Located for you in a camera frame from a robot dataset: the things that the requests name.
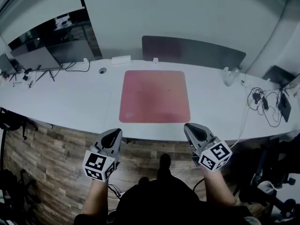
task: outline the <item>white cube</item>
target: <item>white cube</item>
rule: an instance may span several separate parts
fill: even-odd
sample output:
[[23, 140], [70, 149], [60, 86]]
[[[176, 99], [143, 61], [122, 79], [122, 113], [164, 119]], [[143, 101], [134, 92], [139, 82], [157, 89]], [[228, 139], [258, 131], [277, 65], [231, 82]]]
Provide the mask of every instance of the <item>white cube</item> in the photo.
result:
[[82, 168], [86, 176], [100, 181], [107, 181], [109, 176], [116, 170], [117, 161], [113, 157], [86, 151]]
[[201, 153], [199, 163], [207, 169], [215, 171], [222, 167], [230, 158], [232, 152], [225, 141], [221, 141]]

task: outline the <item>hand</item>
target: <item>hand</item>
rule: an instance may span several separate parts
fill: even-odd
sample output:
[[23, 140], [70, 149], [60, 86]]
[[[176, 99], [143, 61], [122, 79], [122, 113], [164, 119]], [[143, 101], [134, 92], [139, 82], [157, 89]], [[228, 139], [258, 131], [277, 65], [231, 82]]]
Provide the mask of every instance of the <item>hand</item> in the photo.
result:
[[212, 170], [207, 169], [203, 165], [200, 165], [200, 168], [201, 168], [205, 178], [214, 178], [214, 177], [220, 177], [220, 176], [222, 177], [222, 173], [221, 173], [220, 169], [212, 171]]

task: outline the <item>red mat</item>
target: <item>red mat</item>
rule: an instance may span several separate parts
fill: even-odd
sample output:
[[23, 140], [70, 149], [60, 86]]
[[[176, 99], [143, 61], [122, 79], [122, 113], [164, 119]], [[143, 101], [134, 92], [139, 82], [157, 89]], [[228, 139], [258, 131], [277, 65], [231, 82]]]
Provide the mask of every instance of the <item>red mat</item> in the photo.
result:
[[188, 92], [181, 71], [127, 71], [119, 120], [125, 123], [186, 123]]

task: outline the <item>shoe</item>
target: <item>shoe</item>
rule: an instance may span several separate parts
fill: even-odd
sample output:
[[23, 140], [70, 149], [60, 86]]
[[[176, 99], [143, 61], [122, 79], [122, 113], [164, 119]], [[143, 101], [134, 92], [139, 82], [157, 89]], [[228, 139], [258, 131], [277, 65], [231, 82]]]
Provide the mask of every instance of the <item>shoe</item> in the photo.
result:
[[138, 185], [143, 185], [143, 184], [148, 183], [148, 182], [149, 182], [149, 178], [147, 178], [147, 177], [142, 177], [142, 178], [139, 180]]
[[160, 161], [159, 161], [159, 169], [162, 170], [169, 170], [170, 169], [170, 165], [171, 165], [171, 158], [168, 154], [163, 154], [160, 157]]

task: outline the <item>wood paneling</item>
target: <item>wood paneling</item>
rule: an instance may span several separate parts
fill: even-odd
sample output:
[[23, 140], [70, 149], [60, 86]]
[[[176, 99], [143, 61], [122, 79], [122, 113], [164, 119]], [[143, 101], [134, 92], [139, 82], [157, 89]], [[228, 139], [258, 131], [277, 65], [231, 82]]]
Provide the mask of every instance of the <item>wood paneling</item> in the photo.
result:
[[[85, 151], [97, 135], [53, 126], [52, 130], [39, 126], [34, 132], [27, 129], [27, 140], [23, 140], [21, 129], [8, 132], [4, 148], [4, 167], [15, 174], [25, 169], [31, 179], [36, 179], [35, 193], [41, 199], [35, 214], [46, 225], [73, 224], [87, 197], [91, 180], [82, 172]], [[172, 158], [171, 172], [190, 188], [203, 178], [191, 160], [192, 149], [187, 142], [158, 142], [130, 139], [120, 149], [118, 169], [109, 182], [127, 191], [143, 176], [156, 178], [159, 158], [168, 153]], [[234, 183], [229, 185], [234, 190]], [[196, 193], [203, 201], [204, 183]], [[118, 199], [109, 191], [109, 210], [115, 209]], [[250, 208], [259, 216], [261, 206]]]

